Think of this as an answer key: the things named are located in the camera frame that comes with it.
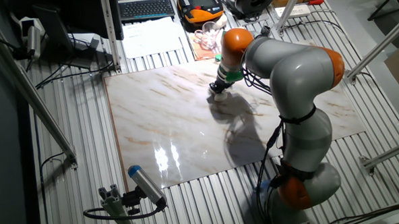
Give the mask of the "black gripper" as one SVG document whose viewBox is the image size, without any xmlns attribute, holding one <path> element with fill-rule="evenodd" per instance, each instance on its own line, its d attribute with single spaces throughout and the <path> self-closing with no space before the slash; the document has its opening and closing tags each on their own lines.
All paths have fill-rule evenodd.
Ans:
<svg viewBox="0 0 399 224">
<path fill-rule="evenodd" d="M 216 94 L 217 92 L 221 92 L 226 94 L 229 90 L 228 85 L 220 82 L 210 83 L 210 89 L 212 94 Z"/>
</svg>

